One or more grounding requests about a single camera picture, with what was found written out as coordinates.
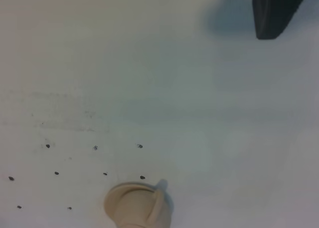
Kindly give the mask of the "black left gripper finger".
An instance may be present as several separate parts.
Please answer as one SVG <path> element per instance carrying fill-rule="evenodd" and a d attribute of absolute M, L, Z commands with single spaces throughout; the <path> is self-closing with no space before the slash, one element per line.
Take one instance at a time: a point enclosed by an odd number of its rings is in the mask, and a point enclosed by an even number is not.
<path fill-rule="evenodd" d="M 303 0 L 252 0 L 256 37 L 276 39 L 288 26 Z"/>

